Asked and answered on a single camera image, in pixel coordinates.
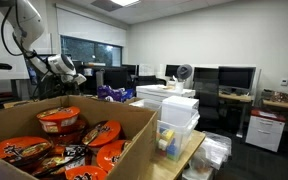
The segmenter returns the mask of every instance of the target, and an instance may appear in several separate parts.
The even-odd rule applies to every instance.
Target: paper
[[[275,114],[266,113],[266,112],[262,112],[262,111],[260,111],[260,115],[265,116],[265,117],[270,117],[270,118],[277,118]]]

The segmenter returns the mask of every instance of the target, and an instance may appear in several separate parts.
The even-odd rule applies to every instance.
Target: desk
[[[288,103],[284,103],[284,102],[273,102],[273,101],[269,101],[269,100],[263,100],[263,104],[268,105],[268,106],[276,106],[276,107],[288,109]]]
[[[136,87],[137,97],[162,102],[164,99],[170,96],[182,96],[182,97],[195,96],[195,90],[184,89],[182,92],[177,92],[175,90],[164,90],[160,88],[160,86],[161,85],[137,86]]]
[[[142,179],[176,179],[181,174],[185,165],[191,159],[198,147],[202,144],[204,139],[204,133],[193,131],[191,134],[191,140],[188,142],[185,150],[182,152],[178,162],[174,162],[155,154],[147,169],[146,176]]]
[[[223,94],[221,92],[219,92],[218,96],[223,99],[236,100],[236,101],[240,101],[241,103],[243,103],[240,125],[236,133],[237,137],[243,138],[243,124],[245,121],[246,108],[247,108],[247,104],[252,102],[252,96],[245,96],[245,95],[238,96],[236,94]]]

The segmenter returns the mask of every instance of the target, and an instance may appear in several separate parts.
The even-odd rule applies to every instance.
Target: ceiling
[[[66,0],[72,4],[104,14],[127,24],[135,24],[161,17],[180,14],[196,9],[215,6],[233,0],[141,0],[140,3],[111,12],[100,9],[91,3],[96,0]]]

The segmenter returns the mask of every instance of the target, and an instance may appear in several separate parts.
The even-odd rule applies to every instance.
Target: ceiling light
[[[111,1],[121,6],[130,6],[141,2],[140,0],[111,0]]]

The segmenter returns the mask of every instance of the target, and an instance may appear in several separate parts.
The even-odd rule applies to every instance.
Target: cardboard box
[[[154,154],[157,123],[156,113],[147,109],[81,96],[64,96],[29,103],[0,110],[0,142],[19,136],[46,138],[36,114],[50,108],[72,105],[81,109],[80,118],[86,120],[89,125],[109,119],[119,121],[127,139],[133,141],[107,179],[124,180],[144,177]],[[35,178],[0,160],[0,179],[30,180]]]
[[[132,99],[128,99],[124,102],[124,104],[131,104],[133,102],[136,102],[136,101],[140,101],[142,100],[142,98],[138,98],[138,97],[133,97]]]

